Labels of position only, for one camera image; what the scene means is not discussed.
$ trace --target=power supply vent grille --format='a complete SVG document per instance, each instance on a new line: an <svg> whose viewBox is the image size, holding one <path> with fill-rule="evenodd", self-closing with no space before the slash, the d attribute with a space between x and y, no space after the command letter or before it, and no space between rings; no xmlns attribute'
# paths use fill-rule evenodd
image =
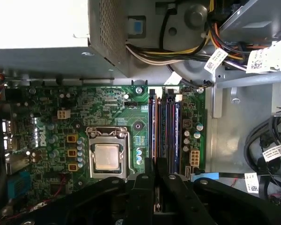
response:
<svg viewBox="0 0 281 225"><path fill-rule="evenodd" d="M126 57L125 14L121 0L100 0L100 40L114 64Z"/></svg>

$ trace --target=yellow wire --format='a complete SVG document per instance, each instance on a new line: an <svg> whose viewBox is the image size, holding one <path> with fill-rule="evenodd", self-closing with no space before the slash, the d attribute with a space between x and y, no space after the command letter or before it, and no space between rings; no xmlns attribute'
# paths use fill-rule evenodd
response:
<svg viewBox="0 0 281 225"><path fill-rule="evenodd" d="M218 49L219 47L216 45L216 43L215 43L215 41L214 41L214 39L212 38L212 36L211 36L211 34L209 34L209 37L210 37L210 39L211 39L211 42L212 42L212 44ZM236 59L236 60L242 60L243 58L241 58L241 57L237 57L237 56L234 56L234 55L228 55L230 58L233 58L233 59Z"/></svg>
<svg viewBox="0 0 281 225"><path fill-rule="evenodd" d="M212 12L214 11L214 0L210 0L210 3L209 3L209 11ZM209 41L209 33L207 35L207 39L206 39L206 42L205 42L205 45L208 43ZM179 52L147 52L149 54L156 54L156 55L176 55L176 54L188 54L188 53L192 53L193 51L195 51L196 49L198 48L195 47L195 48L191 48L191 49L187 49L187 50L184 50L184 51L179 51Z"/></svg>

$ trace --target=cpu socket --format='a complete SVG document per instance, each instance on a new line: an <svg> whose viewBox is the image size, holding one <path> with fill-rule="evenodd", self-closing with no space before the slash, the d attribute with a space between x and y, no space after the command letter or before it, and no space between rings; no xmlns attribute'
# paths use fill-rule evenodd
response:
<svg viewBox="0 0 281 225"><path fill-rule="evenodd" d="M130 134L126 127L87 127L90 177L127 177Z"/></svg>

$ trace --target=black wire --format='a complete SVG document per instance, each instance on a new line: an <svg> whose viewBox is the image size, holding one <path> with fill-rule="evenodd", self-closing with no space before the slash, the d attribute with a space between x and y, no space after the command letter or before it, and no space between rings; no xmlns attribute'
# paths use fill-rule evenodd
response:
<svg viewBox="0 0 281 225"><path fill-rule="evenodd" d="M211 32L212 37L213 37L214 39L216 39L216 40L219 42L219 44L222 45L224 48L226 48L226 49L228 49L228 50L230 50L230 51L232 51L232 52L234 52L234 53L240 53L240 54L250 54L250 53L251 53L251 52L245 52L245 51L240 51L240 50L231 48L231 47L229 47L227 44L225 44L225 43L220 39L220 37L217 36L215 30L214 30L213 27L212 27L212 24L211 24L211 21L210 21L210 17L209 17L209 16L207 16L206 24L207 24L207 26L208 26L208 29L209 29L210 32Z"/></svg>

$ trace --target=green circuit board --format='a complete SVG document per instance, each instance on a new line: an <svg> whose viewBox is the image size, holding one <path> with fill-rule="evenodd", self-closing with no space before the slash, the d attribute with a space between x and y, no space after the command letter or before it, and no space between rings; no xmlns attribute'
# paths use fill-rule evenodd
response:
<svg viewBox="0 0 281 225"><path fill-rule="evenodd" d="M175 88L183 95L179 118L181 149L185 145L189 148L180 151L180 173L184 174L185 166L190 166L192 149L200 150L200 168L205 167L205 129L200 132L200 138L193 137L196 124L205 126L205 93L199 94L189 87ZM60 174L68 177L60 197L99 180L90 174L90 137L86 133L89 127L125 127L130 143L131 169L127 173L144 172L144 158L151 156L148 86L18 87L7 89L6 98L11 102L13 133L8 149L14 154L29 150L37 155L35 158L30 155L30 165L25 168L32 180L28 205L51 198L60 187ZM65 119L59 118L61 112ZM191 135L183 137L186 130ZM185 138L189 139L188 144L183 143ZM77 167L78 145L83 147L82 167Z"/></svg>

